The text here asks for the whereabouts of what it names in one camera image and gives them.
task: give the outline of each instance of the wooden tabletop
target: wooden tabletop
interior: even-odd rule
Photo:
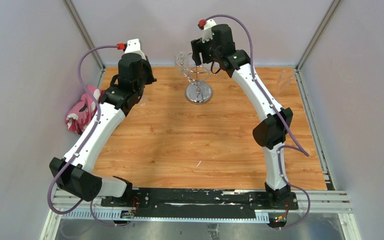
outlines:
[[[258,75],[285,108],[293,111],[290,129],[310,157],[287,149],[285,167],[290,182],[308,190],[325,190],[300,93],[295,81],[277,94],[283,70],[257,68]],[[118,73],[108,67],[102,89]],[[212,99],[194,105],[185,98],[189,82],[174,67],[154,67],[157,82],[145,87],[145,105],[135,105],[113,132],[93,172],[117,176],[134,187],[264,189],[266,166],[252,131],[260,123],[243,90],[225,72],[207,83]],[[287,144],[293,145],[287,136]]]

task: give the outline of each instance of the red connector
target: red connector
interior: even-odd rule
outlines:
[[[118,50],[126,50],[126,45],[124,43],[117,43],[116,45],[118,46]]]
[[[201,20],[199,20],[199,23],[198,23],[198,27],[199,27],[199,29],[203,30],[205,24],[206,24],[205,19],[201,19]]]

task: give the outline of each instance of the wire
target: wire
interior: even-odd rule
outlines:
[[[288,216],[288,213],[289,213],[289,203],[287,201],[285,201],[285,204],[286,204],[286,212],[282,215],[280,215],[277,219],[283,219],[283,218],[286,218]]]
[[[232,19],[234,20],[235,22],[237,22],[242,28],[243,30],[245,31],[246,33],[246,36],[248,37],[248,41],[249,41],[249,51],[250,51],[250,67],[251,67],[251,74],[252,74],[252,79],[254,79],[254,82],[255,84],[257,85],[257,87],[261,90],[262,94],[264,95],[264,97],[267,99],[268,103],[270,104],[270,107],[274,110],[274,112],[277,114],[277,116],[279,117],[279,119],[281,120],[283,126],[285,127],[287,133],[290,135],[291,139],[293,140],[293,142],[297,145],[297,147],[295,146],[289,146],[289,145],[282,145],[280,146],[278,149],[277,149],[277,160],[278,160],[278,163],[279,163],[279,169],[280,169],[280,176],[282,177],[283,181],[289,185],[290,187],[292,188],[296,188],[300,191],[302,191],[306,197],[307,197],[307,200],[308,200],[308,208],[307,208],[307,211],[305,213],[305,215],[296,223],[293,223],[291,225],[288,225],[288,226],[284,226],[282,227],[282,229],[288,229],[288,228],[292,228],[298,224],[300,224],[302,221],[304,221],[307,216],[309,215],[309,212],[310,212],[310,206],[311,206],[311,203],[310,203],[310,196],[309,194],[304,190],[302,189],[301,187],[299,186],[295,186],[293,184],[291,184],[290,182],[288,182],[288,180],[286,180],[285,176],[286,176],[286,173],[283,172],[283,169],[282,169],[282,158],[281,158],[281,150],[283,148],[289,148],[289,149],[294,149],[294,150],[297,150],[301,153],[303,153],[304,155],[306,155],[307,157],[310,156],[310,154],[301,146],[301,144],[298,142],[298,140],[295,138],[295,136],[292,134],[291,132],[291,129],[289,128],[288,124],[286,123],[285,119],[283,118],[283,116],[280,114],[280,112],[276,109],[275,105],[273,104],[272,100],[270,99],[269,95],[267,94],[267,92],[264,90],[264,88],[262,87],[262,85],[259,83],[259,80],[256,78],[256,73],[255,73],[255,68],[254,68],[254,51],[253,51],[253,41],[251,40],[251,34],[250,32],[248,31],[247,27],[239,20],[237,19],[236,17],[234,16],[230,16],[230,15],[227,15],[227,14],[216,14],[216,15],[212,15],[210,17],[207,17],[205,19],[205,21],[208,21],[210,19],[213,19],[213,18],[218,18],[218,17],[221,17],[221,18],[228,18],[228,19]]]
[[[59,224],[59,233],[65,238],[65,239],[75,239],[75,238],[78,238],[80,236],[82,236],[83,234],[85,234],[87,231],[89,231],[94,225],[90,225],[89,227],[87,227],[85,230],[83,230],[81,233],[77,234],[77,235],[67,235],[65,232],[64,232],[64,227],[67,226],[67,223],[65,223],[66,220],[64,221],[61,221],[61,223]]]
[[[216,61],[212,61],[212,63],[211,63],[211,73],[214,74],[214,75],[217,75],[217,74],[222,70],[222,68],[219,67],[218,70],[217,70],[216,72],[214,72],[214,71],[213,71],[213,67],[214,67],[214,63],[215,63],[215,62],[216,62]]]
[[[302,191],[305,194],[305,196],[307,197],[307,200],[308,200],[307,211],[305,212],[304,216],[299,221],[297,221],[297,222],[295,222],[295,223],[293,223],[291,225],[282,227],[282,229],[289,229],[289,228],[292,228],[292,227],[300,224],[302,221],[304,221],[308,217],[308,215],[310,213],[311,202],[310,202],[310,196],[309,196],[307,191],[305,191],[304,189],[302,189],[299,186],[295,186],[295,185],[291,184],[288,180],[286,180],[286,178],[285,178],[286,174],[284,173],[284,171],[282,169],[281,149],[283,149],[283,148],[294,149],[294,150],[299,151],[299,149],[296,146],[283,145],[283,146],[279,147],[279,149],[277,150],[277,163],[279,164],[280,176],[282,177],[283,181],[287,185],[291,186],[292,188],[296,188],[296,189]]]
[[[128,225],[128,224],[130,223],[130,222],[128,222],[128,223],[120,223],[120,224],[117,224],[117,223],[107,223],[107,222],[103,222],[103,221],[99,220],[99,219],[97,218],[97,216],[95,215],[95,213],[94,213],[94,209],[93,209],[93,205],[94,205],[94,201],[90,201],[90,213],[92,214],[93,219],[95,219],[98,223],[100,223],[100,224],[102,224],[102,225],[104,225],[104,226],[108,226],[108,227],[123,227],[123,226],[126,226],[126,225]],[[133,217],[135,216],[136,211],[137,211],[138,208],[139,208],[139,205],[140,205],[140,203],[139,203],[139,198],[138,198],[137,196],[135,196],[135,197],[133,198],[133,207],[132,207],[132,208],[135,208],[134,213],[133,213]]]
[[[96,50],[99,50],[99,49],[108,49],[108,48],[118,48],[119,46],[117,45],[105,45],[105,46],[98,46],[98,47],[95,47],[95,48],[92,48],[90,49],[89,51],[87,51],[81,58],[80,60],[78,61],[78,65],[77,65],[77,77],[78,77],[78,81],[80,82],[81,86],[83,87],[84,91],[92,98],[93,102],[95,103],[95,106],[96,106],[96,109],[97,109],[97,117],[96,117],[96,121],[93,123],[93,126],[90,130],[90,132],[86,135],[86,137],[84,138],[83,142],[81,142],[80,146],[78,146],[77,150],[75,151],[76,154],[78,154],[82,148],[85,146],[86,142],[91,138],[92,134],[94,133],[95,129],[97,128],[98,126],[98,123],[99,123],[99,120],[101,119],[101,107],[100,107],[100,104],[98,103],[98,100],[95,99],[94,95],[89,91],[89,89],[86,87],[86,84],[83,82],[83,79],[82,79],[82,75],[81,75],[81,67],[82,67],[82,63],[83,63],[83,60],[92,52],[96,51]],[[71,163],[76,159],[76,156],[73,154],[73,156],[70,158],[70,160],[68,160],[67,163],[65,163],[65,165],[61,168],[61,170],[59,170],[59,172],[55,175],[55,177],[53,178],[53,180],[51,181],[50,185],[49,185],[49,189],[47,191],[47,204],[49,206],[49,208],[56,214],[68,214],[70,212],[72,212],[74,209],[77,208],[77,206],[79,206],[79,204],[83,201],[82,199],[80,199],[72,208],[66,210],[66,211],[60,211],[58,209],[56,209],[54,207],[54,205],[52,204],[52,188],[54,187],[54,185],[57,183],[57,180],[61,177],[61,175],[63,174],[63,172],[71,165]]]

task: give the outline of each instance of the black mounting plate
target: black mounting plate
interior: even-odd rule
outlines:
[[[137,197],[139,199],[139,208],[147,208],[150,205],[149,199],[151,198],[151,191],[148,188],[141,188],[132,191],[131,200],[127,202],[126,205],[122,205],[117,201],[116,197],[107,196],[102,199],[102,207],[133,207],[133,199]]]
[[[279,209],[286,210],[285,202],[289,205],[289,210],[298,209],[297,195],[295,192],[290,192],[285,198],[280,200],[277,205],[270,206],[268,201],[268,193],[266,191],[250,191],[248,192],[249,208],[254,210]]]

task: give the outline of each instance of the metal frame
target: metal frame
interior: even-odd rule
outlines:
[[[83,38],[84,43],[86,44],[87,48],[89,50],[93,49],[94,43],[92,42],[91,37],[88,34],[88,31],[86,30],[85,25],[82,22],[82,19],[80,18],[79,13],[76,10],[76,7],[74,6],[74,3],[72,0],[62,0],[64,3],[65,7],[67,8],[68,13],[70,14],[75,26],[77,27],[81,37]],[[99,54],[95,51],[92,52],[92,57],[93,60],[96,62],[98,67],[100,68],[101,72],[104,71],[105,65],[104,62],[102,61],[101,57]]]
[[[85,26],[83,25],[81,18],[76,11],[76,8],[72,2],[72,0],[62,0],[71,15],[76,27],[78,28],[86,46],[89,49],[94,48],[94,44],[86,31]],[[307,59],[309,58],[313,48],[317,44],[318,40],[320,39],[321,35],[323,34],[323,31],[327,27],[327,24],[329,23],[330,19],[332,18],[333,14],[335,13],[336,9],[338,8],[339,3],[341,0],[332,0],[332,3],[330,4],[323,20],[320,22],[320,25],[318,26],[316,32],[314,33],[311,41],[309,42],[306,50],[304,51],[299,63],[296,66],[287,66],[287,67],[294,67],[294,73],[295,78],[297,81],[297,85],[301,94],[301,99],[303,102],[303,106],[307,115],[307,120],[310,126],[310,130],[313,134],[313,140],[315,143],[316,151],[319,156],[320,165],[322,168],[322,172],[324,174],[324,178],[327,184],[332,183],[333,187],[335,187],[334,179],[331,178],[330,172],[329,172],[329,161],[326,159],[323,151],[323,142],[319,137],[318,132],[318,126],[317,122],[314,119],[314,113],[312,110],[312,104],[309,99],[309,96],[307,94],[307,88],[304,81],[304,78],[301,74],[301,69],[303,68],[304,64],[306,63]],[[97,83],[98,87],[102,85],[103,79],[104,79],[104,73],[106,70],[106,66],[104,65],[102,59],[100,56],[94,52],[92,54],[96,64],[101,69],[101,75],[99,78],[99,81]],[[246,191],[251,192],[252,190],[235,190],[236,191]],[[307,198],[306,196],[300,192],[300,191],[293,191],[296,193],[296,198],[298,200],[298,205],[300,210],[294,210],[291,211],[296,213],[301,213],[303,209],[307,207]],[[348,196],[345,191],[336,191],[336,190],[310,190],[308,191],[311,201],[311,213],[336,213],[338,214],[338,217],[341,222],[342,231],[344,233],[345,239],[347,240],[360,240],[360,234],[356,226],[356,222],[354,219],[354,214],[352,213],[351,205],[348,201]],[[77,203],[79,199],[73,195],[71,195],[68,192],[65,192],[63,190],[57,189],[55,191],[55,195],[53,198],[53,204],[58,209],[66,209],[71,208],[73,204]],[[102,207],[101,206],[101,200],[102,198],[97,198],[93,200],[93,206],[95,209],[98,210],[97,214],[99,217],[102,217],[103,220],[106,218],[112,218],[113,216],[117,215],[121,210],[128,210],[130,208],[123,208],[123,207]],[[82,218],[82,219],[93,219],[90,214],[86,214],[89,212],[89,202],[82,202],[76,210],[72,212],[71,215],[57,215],[53,213],[52,211],[49,211],[49,214],[46,219],[46,223],[44,225],[42,234],[40,239],[41,240],[53,240],[56,237],[59,223],[61,219],[72,219],[72,218]],[[268,213],[276,213],[276,212],[282,212],[282,210],[256,210],[256,216],[261,216],[259,219],[249,219],[245,222],[252,222],[256,223],[259,221],[264,220],[265,214]],[[202,221],[210,221],[210,222],[217,222],[221,221],[223,223],[232,223],[232,222],[244,222],[241,220],[234,220],[234,219],[163,219],[163,218],[136,218],[132,219],[133,221],[182,221],[182,222],[202,222]]]
[[[302,55],[301,59],[299,60],[299,63],[296,65],[297,70],[301,70],[306,63],[307,59],[309,58],[310,53],[312,52],[314,46],[317,44],[320,36],[322,35],[323,31],[325,30],[326,26],[328,25],[329,21],[331,20],[332,16],[334,15],[336,9],[338,8],[339,3],[342,0],[333,0],[330,4],[329,8],[327,9],[326,14],[324,15],[323,19],[320,22],[320,25],[318,26],[317,30],[315,31],[313,37],[311,38],[311,41],[309,42],[307,48],[304,51],[304,54]]]

